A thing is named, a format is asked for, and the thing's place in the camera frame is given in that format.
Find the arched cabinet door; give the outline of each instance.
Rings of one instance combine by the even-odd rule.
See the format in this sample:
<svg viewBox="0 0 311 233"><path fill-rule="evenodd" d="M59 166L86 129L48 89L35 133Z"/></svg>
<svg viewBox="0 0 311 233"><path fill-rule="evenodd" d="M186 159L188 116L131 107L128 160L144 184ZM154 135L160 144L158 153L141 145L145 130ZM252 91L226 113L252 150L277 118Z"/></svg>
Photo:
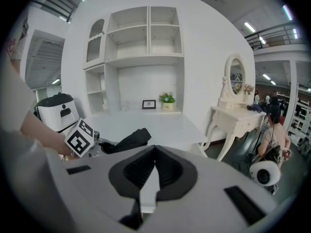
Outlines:
<svg viewBox="0 0 311 233"><path fill-rule="evenodd" d="M110 14L95 18L89 25L83 69L104 63L105 42Z"/></svg>

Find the railing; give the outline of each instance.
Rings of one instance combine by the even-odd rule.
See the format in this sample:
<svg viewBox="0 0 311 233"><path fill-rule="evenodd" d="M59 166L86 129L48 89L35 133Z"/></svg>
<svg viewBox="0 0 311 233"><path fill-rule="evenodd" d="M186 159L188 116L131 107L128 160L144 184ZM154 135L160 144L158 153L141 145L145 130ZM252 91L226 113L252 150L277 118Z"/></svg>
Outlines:
<svg viewBox="0 0 311 233"><path fill-rule="evenodd" d="M289 22L258 31L245 37L253 50L288 45L306 44L301 27L296 22Z"/></svg>
<svg viewBox="0 0 311 233"><path fill-rule="evenodd" d="M69 22L72 13L78 7L72 0L32 0L32 2L54 11L62 16L66 22Z"/></svg>

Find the white spherical camera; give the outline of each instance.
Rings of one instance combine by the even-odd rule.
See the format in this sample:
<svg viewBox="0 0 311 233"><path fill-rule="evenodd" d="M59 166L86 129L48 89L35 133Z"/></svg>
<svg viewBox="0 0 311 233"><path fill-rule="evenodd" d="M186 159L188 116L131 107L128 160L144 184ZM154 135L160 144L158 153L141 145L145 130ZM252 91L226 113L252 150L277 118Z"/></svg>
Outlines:
<svg viewBox="0 0 311 233"><path fill-rule="evenodd" d="M249 172L252 179L262 186L274 185L281 177L281 171L273 161L256 162L250 166Z"/></svg>

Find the flower vase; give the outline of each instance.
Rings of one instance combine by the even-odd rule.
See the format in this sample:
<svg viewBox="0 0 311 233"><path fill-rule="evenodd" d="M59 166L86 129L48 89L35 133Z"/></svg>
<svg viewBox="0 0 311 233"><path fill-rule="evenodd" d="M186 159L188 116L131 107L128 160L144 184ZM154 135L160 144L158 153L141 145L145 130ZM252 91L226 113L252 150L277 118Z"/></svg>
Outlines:
<svg viewBox="0 0 311 233"><path fill-rule="evenodd" d="M174 103L162 103L162 109L164 111L173 111L174 110Z"/></svg>

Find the white desk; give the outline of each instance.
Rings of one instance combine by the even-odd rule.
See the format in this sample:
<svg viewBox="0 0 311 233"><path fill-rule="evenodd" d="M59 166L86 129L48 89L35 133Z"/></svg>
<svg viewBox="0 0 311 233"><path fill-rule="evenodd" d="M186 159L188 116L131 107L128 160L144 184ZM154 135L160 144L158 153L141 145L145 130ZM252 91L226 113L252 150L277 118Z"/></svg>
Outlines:
<svg viewBox="0 0 311 233"><path fill-rule="evenodd" d="M252 149L255 140L258 139L260 134L261 126L266 113L249 111L241 107L224 109L221 107L212 106L212 109L215 111L215 113L213 116L213 121L208 128L207 143L205 146L203 146L202 143L202 149L206 150L209 147L213 130L217 126L222 131L227 133L225 144L217 158L218 161L221 161L225 154L229 151L235 137L242 137L246 132L257 129L257 132L249 146L249 149Z"/></svg>
<svg viewBox="0 0 311 233"><path fill-rule="evenodd" d="M138 112L103 113L85 119L100 136L120 142L138 129L151 135L148 145L163 145L189 151L195 143L206 141L203 133L183 114L149 114Z"/></svg>

